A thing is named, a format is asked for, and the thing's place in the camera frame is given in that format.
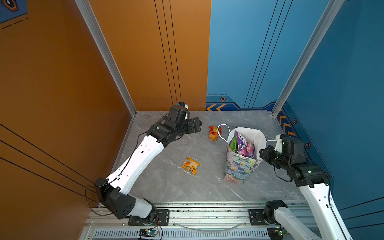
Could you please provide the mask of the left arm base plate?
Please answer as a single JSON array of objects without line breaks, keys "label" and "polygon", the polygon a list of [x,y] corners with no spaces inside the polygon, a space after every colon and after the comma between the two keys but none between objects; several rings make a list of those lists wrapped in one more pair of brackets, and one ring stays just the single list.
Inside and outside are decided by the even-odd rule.
[{"label": "left arm base plate", "polygon": [[139,217],[130,217],[129,226],[168,226],[170,219],[170,210],[160,209],[156,210],[155,218],[152,221],[147,221]]}]

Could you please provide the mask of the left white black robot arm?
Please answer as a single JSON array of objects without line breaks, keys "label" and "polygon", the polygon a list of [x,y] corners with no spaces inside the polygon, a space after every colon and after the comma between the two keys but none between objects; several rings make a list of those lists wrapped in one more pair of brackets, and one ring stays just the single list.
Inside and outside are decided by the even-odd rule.
[{"label": "left white black robot arm", "polygon": [[94,187],[101,204],[117,219],[138,217],[152,223],[156,207],[150,201],[130,195],[130,191],[144,169],[171,142],[184,135],[199,133],[202,122],[190,118],[189,107],[184,102],[173,105],[168,114],[151,125],[141,142],[128,159],[107,178],[98,178]]}]

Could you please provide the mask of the small orange cracker pack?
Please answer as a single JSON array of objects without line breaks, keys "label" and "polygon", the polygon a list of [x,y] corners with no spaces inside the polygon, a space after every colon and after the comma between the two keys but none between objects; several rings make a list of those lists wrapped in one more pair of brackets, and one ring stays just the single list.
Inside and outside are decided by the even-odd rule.
[{"label": "small orange cracker pack", "polygon": [[212,141],[216,141],[218,139],[219,135],[217,133],[209,133],[209,139]]}]

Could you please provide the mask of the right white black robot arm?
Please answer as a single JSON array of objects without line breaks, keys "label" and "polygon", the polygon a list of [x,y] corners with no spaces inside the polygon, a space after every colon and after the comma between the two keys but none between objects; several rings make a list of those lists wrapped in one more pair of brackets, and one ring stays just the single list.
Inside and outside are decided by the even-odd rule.
[{"label": "right white black robot arm", "polygon": [[275,169],[283,169],[305,197],[320,231],[320,236],[304,225],[283,201],[269,201],[264,218],[268,224],[279,224],[296,240],[351,240],[331,194],[331,184],[322,168],[308,163],[304,154],[278,152],[273,146],[259,151],[260,157]]}]

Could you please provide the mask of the small orange yellow snack pack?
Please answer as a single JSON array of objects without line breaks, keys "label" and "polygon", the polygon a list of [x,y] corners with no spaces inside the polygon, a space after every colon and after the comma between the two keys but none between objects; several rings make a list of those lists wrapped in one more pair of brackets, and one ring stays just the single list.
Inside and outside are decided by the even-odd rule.
[{"label": "small orange yellow snack pack", "polygon": [[198,168],[201,166],[200,163],[198,163],[197,161],[193,160],[192,158],[190,157],[187,157],[186,160],[183,162],[183,164],[181,165],[181,167],[188,171],[189,173],[193,174],[193,175],[196,175],[197,173],[197,170]]}]

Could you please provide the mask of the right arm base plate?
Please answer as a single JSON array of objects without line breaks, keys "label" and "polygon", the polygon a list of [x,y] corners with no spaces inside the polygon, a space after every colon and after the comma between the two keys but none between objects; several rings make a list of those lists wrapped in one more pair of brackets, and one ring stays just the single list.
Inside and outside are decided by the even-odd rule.
[{"label": "right arm base plate", "polygon": [[249,219],[252,226],[274,225],[271,211],[262,209],[249,209]]}]

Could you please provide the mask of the colourful white paper bag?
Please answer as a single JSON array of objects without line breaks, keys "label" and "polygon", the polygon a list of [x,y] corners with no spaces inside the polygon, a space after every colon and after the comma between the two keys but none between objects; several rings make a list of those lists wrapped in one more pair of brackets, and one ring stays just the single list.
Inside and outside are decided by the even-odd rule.
[{"label": "colourful white paper bag", "polygon": [[[267,143],[273,140],[267,140],[264,133],[257,129],[237,127],[230,129],[226,124],[221,124],[222,134],[219,137],[227,144],[226,147],[226,165],[225,165],[225,180],[236,184],[243,184],[252,173],[263,162],[260,158],[259,150],[265,149]],[[255,148],[255,158],[247,158],[229,150],[229,142],[235,135],[235,132],[243,135]]]}]

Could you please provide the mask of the green Lays chips bag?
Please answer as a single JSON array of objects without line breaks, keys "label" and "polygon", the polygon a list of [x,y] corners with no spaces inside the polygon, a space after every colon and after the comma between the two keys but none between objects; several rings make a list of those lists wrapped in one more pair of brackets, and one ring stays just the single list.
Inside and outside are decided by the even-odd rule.
[{"label": "green Lays chips bag", "polygon": [[237,140],[237,137],[234,136],[232,140],[229,142],[229,150],[236,153],[237,149],[238,149],[238,140]]}]

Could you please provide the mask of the purple small snack bag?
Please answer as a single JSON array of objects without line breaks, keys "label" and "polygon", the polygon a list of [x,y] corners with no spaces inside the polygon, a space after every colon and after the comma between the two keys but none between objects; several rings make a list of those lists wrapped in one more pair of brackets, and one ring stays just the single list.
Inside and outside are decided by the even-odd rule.
[{"label": "purple small snack bag", "polygon": [[236,148],[235,152],[241,156],[254,159],[255,158],[255,148],[243,135],[238,132],[235,132],[234,135],[236,139]]}]

